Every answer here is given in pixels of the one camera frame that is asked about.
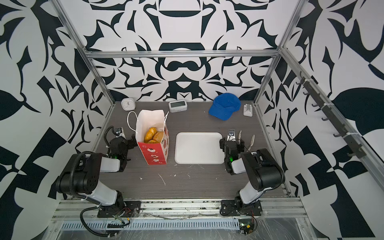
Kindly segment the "metal white-tipped tongs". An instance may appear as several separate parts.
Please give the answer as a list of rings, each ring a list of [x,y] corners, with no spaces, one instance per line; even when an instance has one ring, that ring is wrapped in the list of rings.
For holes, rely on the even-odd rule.
[[[237,142],[238,146],[242,149],[243,152],[245,152],[245,151],[250,152],[252,147],[255,144],[256,135],[252,135],[249,140],[244,140],[242,137],[242,133],[243,133],[243,131],[240,130],[238,133],[238,138],[237,138],[236,142]]]

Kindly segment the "orange fake croissant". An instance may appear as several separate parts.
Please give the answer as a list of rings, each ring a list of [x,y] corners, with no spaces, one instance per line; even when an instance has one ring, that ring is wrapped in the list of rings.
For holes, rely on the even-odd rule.
[[[144,142],[145,143],[148,143],[149,141],[153,140],[153,136],[157,133],[157,128],[155,127],[151,127],[149,128],[149,130],[147,131],[146,135],[145,135],[145,138],[144,138]]]

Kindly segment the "red white paper bag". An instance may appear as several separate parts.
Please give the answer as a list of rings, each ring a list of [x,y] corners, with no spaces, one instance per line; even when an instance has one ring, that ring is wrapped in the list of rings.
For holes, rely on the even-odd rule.
[[[148,165],[167,163],[170,152],[167,117],[163,110],[142,110],[138,114],[130,111],[127,115],[127,124],[135,132],[135,139]]]

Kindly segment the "sesame oval fake bread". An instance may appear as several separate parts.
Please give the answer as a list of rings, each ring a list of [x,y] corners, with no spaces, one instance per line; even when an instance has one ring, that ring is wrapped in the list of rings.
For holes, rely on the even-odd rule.
[[[157,143],[161,143],[163,137],[164,137],[164,132],[157,132],[157,133],[153,136],[153,141],[156,141]]]

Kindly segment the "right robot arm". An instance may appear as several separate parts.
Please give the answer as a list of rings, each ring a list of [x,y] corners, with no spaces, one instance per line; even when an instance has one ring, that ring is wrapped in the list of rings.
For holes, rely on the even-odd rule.
[[[227,173],[246,173],[248,182],[235,197],[237,209],[253,206],[267,191],[274,190],[285,182],[285,174],[267,149],[252,152],[241,139],[229,137],[219,141],[224,152]]]

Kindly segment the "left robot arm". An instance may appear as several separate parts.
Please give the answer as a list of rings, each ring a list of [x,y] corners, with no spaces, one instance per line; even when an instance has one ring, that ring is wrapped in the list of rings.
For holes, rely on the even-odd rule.
[[[129,140],[117,137],[109,142],[107,155],[90,151],[73,154],[55,182],[56,191],[101,206],[110,215],[122,210],[122,193],[103,184],[100,174],[123,172],[130,161],[128,151],[137,146],[134,136]]]

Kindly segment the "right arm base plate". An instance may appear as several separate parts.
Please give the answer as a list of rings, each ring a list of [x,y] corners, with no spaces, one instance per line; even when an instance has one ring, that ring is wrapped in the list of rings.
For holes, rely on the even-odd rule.
[[[260,201],[253,204],[244,205],[237,200],[222,200],[220,215],[224,217],[236,217],[236,216],[255,216],[262,215],[262,206]]]

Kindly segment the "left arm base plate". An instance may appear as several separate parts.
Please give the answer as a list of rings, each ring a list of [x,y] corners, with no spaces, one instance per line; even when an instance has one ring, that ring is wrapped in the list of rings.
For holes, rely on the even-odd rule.
[[[124,201],[111,206],[101,206],[98,211],[98,218],[130,218],[137,216],[141,211],[141,201]]]

